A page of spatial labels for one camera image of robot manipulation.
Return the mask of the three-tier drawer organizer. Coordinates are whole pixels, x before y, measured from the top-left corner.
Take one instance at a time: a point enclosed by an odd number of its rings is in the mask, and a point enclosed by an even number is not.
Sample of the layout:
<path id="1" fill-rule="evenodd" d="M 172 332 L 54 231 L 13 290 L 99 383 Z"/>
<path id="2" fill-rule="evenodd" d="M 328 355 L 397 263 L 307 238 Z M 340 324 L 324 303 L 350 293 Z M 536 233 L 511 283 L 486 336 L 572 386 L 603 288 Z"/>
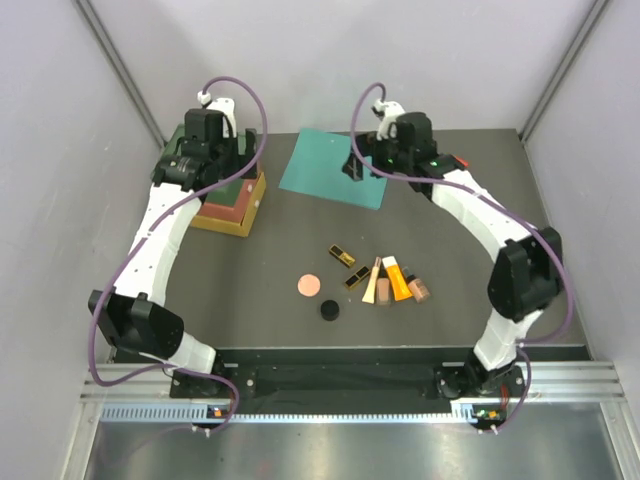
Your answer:
<path id="1" fill-rule="evenodd" d="M 258 174 L 264 173 L 258 167 Z M 246 179 L 216 189 L 207 195 L 198 213 L 193 217 L 190 226 L 201 230 L 240 236 L 240 222 L 236 210 L 236 201 Z"/>

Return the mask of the orange cream tube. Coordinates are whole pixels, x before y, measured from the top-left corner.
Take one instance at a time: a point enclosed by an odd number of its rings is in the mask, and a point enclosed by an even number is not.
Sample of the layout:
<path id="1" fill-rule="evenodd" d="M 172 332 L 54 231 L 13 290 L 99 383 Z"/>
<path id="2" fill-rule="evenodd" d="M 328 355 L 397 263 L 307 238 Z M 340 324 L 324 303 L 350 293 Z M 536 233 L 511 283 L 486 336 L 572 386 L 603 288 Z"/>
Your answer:
<path id="1" fill-rule="evenodd" d="M 402 270 L 394 256 L 387 256 L 382 259 L 382 265 L 390 281 L 394 300 L 403 301 L 413 296 Z"/>

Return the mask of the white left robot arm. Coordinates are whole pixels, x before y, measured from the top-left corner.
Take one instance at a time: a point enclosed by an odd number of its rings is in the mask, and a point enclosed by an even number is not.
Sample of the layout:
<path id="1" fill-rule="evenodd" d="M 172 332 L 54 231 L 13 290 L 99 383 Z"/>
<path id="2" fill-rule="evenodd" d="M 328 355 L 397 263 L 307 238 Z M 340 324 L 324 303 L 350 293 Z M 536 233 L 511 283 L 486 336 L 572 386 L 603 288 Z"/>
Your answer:
<path id="1" fill-rule="evenodd" d="M 88 306 L 110 346 L 174 368 L 179 377 L 193 373 L 194 387 L 212 397 L 226 387 L 222 361 L 166 308 L 166 289 L 182 240 L 206 199 L 205 189 L 231 176 L 256 175 L 256 133 L 238 133 L 230 98 L 188 110 L 183 127 L 173 151 L 161 156 L 151 174 L 127 265 L 107 291 L 92 292 Z"/>

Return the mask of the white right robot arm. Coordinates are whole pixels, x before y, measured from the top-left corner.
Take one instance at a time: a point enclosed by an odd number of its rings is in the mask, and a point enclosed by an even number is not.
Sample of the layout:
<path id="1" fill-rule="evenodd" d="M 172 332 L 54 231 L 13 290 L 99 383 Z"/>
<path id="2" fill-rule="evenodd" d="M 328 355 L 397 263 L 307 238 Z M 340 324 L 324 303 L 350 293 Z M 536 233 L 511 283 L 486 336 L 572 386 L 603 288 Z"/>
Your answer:
<path id="1" fill-rule="evenodd" d="M 561 237 L 551 227 L 538 230 L 504 213 L 475 181 L 467 162 L 439 152 L 425 113 L 407 112 L 396 102 L 378 102 L 373 112 L 379 125 L 355 136 L 343 172 L 362 180 L 362 161 L 368 158 L 372 175 L 404 176 L 414 191 L 471 233 L 493 262 L 487 286 L 492 310 L 483 334 L 461 369 L 436 375 L 448 399 L 490 395 L 512 369 L 517 344 L 562 290 L 556 266 Z"/>

